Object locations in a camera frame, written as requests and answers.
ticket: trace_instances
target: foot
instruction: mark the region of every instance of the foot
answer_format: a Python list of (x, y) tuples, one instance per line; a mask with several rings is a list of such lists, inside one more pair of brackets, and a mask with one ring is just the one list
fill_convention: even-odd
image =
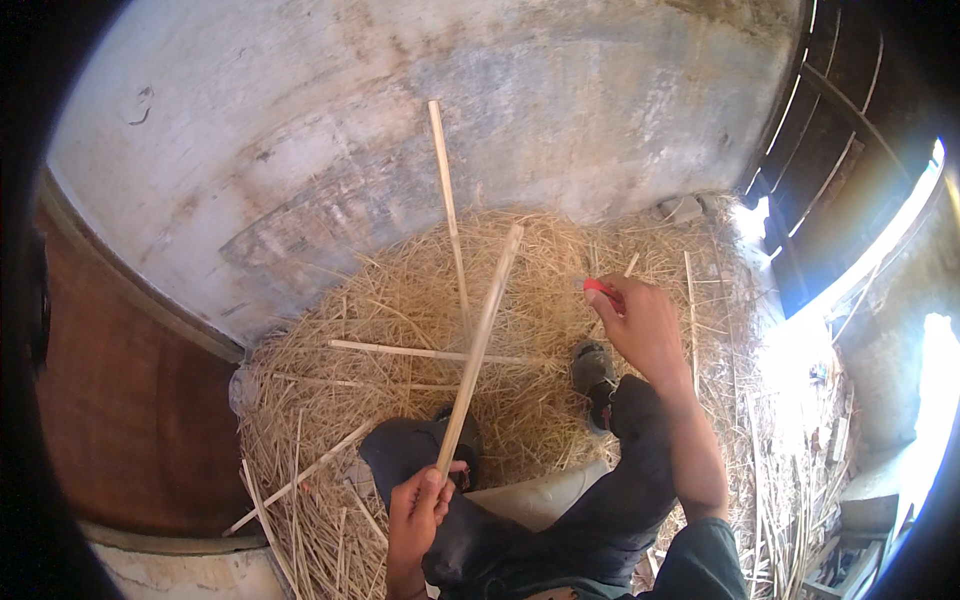
[[(453, 403), (447, 402), (434, 415), (433, 421), (447, 424), (453, 413)], [(467, 471), (450, 475), (457, 489), (463, 493), (473, 492), (480, 481), (480, 457), (483, 455), (483, 438), (480, 437), (480, 425), (473, 415), (467, 413), (464, 427), (460, 431), (457, 449), (453, 451), (453, 460), (467, 461)]]
[(573, 349), (573, 389), (590, 398), (587, 425), (594, 434), (610, 433), (611, 394), (616, 372), (607, 350), (595, 340), (584, 340)]

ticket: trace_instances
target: red handle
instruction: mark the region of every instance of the red handle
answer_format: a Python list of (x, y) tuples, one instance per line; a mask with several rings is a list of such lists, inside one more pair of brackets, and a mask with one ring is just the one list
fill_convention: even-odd
[(617, 313), (621, 315), (625, 315), (627, 313), (627, 307), (623, 303), (623, 296), (621, 296), (618, 292), (610, 289), (603, 283), (600, 283), (593, 277), (587, 277), (586, 279), (584, 279), (584, 291), (586, 290), (596, 290), (600, 292), (601, 294), (607, 297), (607, 300), (610, 301), (610, 304), (613, 307), (613, 310), (615, 310)]

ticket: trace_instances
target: sleeve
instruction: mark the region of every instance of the sleeve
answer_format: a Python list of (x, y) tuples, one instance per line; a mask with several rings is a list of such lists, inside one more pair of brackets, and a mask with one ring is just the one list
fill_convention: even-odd
[(654, 588), (639, 597), (744, 600), (747, 587), (730, 525), (706, 517), (683, 528), (667, 550)]

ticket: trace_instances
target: white wall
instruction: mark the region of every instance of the white wall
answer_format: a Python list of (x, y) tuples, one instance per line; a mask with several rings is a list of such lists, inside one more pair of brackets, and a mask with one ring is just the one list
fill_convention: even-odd
[(334, 281), (311, 265), (350, 271), (347, 247), (442, 217), (431, 98), (460, 207), (597, 220), (733, 185), (799, 5), (139, 0), (48, 162), (125, 261), (251, 344)]
[(91, 543), (110, 579), (131, 600), (285, 600), (270, 548), (172, 556)]

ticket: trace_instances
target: right hand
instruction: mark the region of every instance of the right hand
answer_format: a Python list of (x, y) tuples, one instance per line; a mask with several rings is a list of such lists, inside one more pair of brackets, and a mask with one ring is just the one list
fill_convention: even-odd
[(604, 275), (600, 281), (623, 296), (625, 314), (618, 315), (610, 300), (596, 290), (585, 290), (584, 300), (600, 316), (616, 351), (661, 394), (689, 382), (677, 311), (666, 293), (621, 275)]
[[(466, 469), (465, 461), (450, 464), (451, 473)], [(391, 491), (388, 573), (420, 566), (444, 522), (453, 490), (453, 481), (449, 477), (443, 481), (436, 465), (430, 465)]]

